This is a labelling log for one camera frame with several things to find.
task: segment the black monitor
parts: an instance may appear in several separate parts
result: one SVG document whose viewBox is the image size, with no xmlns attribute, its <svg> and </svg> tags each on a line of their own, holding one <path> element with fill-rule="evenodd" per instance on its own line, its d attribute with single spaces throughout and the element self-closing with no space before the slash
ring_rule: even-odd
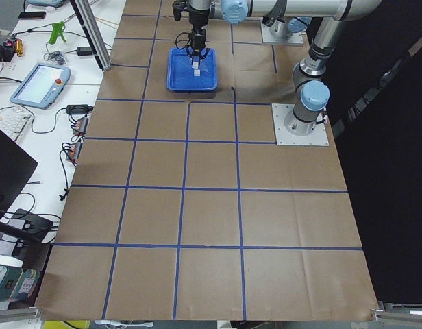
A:
<svg viewBox="0 0 422 329">
<path fill-rule="evenodd" d="M 28 183 L 37 165 L 38 163 L 30 155 L 0 130 L 0 219 Z M 25 217 L 26 215 L 17 215 L 15 218 L 25 219 Z M 42 228 L 42 234 L 36 234 L 34 223 L 28 216 L 27 220 L 30 229 L 15 228 L 0 221 L 0 233 L 24 241 L 42 241 L 47 230 Z"/>
</svg>

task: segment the blue tray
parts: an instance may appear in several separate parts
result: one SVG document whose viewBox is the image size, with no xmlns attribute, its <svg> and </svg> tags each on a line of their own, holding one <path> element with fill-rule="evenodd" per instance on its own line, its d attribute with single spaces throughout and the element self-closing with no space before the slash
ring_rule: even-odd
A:
<svg viewBox="0 0 422 329">
<path fill-rule="evenodd" d="M 213 91 L 217 88 L 216 52 L 210 52 L 199 65 L 200 76 L 195 77 L 191 58 L 185 49 L 170 49 L 167 88 L 172 91 Z"/>
</svg>

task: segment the white keyboard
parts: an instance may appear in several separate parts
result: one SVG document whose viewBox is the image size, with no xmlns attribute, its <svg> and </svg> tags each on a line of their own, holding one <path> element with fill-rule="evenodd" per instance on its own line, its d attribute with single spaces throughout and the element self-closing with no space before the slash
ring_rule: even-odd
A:
<svg viewBox="0 0 422 329">
<path fill-rule="evenodd" d="M 0 129 L 13 141 L 19 142 L 33 120 L 33 115 L 19 106 L 0 112 Z"/>
</svg>

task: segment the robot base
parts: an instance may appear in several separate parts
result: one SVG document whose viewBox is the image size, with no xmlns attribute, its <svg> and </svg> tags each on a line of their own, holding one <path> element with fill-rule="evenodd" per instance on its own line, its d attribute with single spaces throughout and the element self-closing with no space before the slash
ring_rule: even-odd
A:
<svg viewBox="0 0 422 329">
<path fill-rule="evenodd" d="M 290 38 L 277 38 L 272 35 L 270 27 L 262 24 L 262 19 L 260 19 L 261 26 L 261 36 L 263 38 L 263 44 L 265 45 L 288 45 L 288 46 L 303 46 L 304 39 L 302 38 L 302 33 L 294 33 Z"/>
<path fill-rule="evenodd" d="M 293 110 L 293 104 L 272 104 L 273 125 L 275 126 L 275 137 L 277 145 L 291 146 L 329 146 L 327 132 L 323 123 L 316 125 L 311 134 L 307 136 L 296 136 L 289 132 L 284 126 L 284 118 Z"/>
</svg>

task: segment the tablet screen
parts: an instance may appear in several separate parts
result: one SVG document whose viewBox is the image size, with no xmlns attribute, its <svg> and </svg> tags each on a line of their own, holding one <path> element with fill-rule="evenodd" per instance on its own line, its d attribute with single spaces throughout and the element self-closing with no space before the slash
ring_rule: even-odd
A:
<svg viewBox="0 0 422 329">
<path fill-rule="evenodd" d="M 24 84 L 15 99 L 40 103 L 55 84 L 54 80 L 60 78 L 62 72 L 62 69 L 40 65 Z"/>
</svg>

